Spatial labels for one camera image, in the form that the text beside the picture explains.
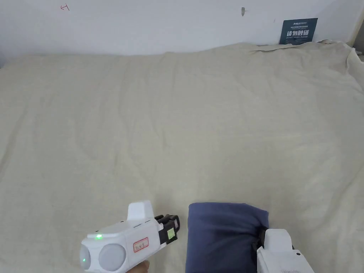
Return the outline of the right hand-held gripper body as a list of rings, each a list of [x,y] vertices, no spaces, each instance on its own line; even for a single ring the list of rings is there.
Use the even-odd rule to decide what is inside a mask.
[[[285,229],[266,229],[264,246],[257,251],[257,273],[313,273]]]

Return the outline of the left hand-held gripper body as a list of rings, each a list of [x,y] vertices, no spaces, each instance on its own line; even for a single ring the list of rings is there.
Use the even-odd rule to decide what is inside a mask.
[[[149,200],[131,203],[127,218],[87,234],[80,247],[83,270],[130,270],[160,251],[159,224]]]

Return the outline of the person's left hand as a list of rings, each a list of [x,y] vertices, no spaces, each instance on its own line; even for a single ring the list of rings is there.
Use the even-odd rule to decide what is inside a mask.
[[[127,273],[148,273],[150,262],[148,260],[140,262],[134,268],[127,271]]]

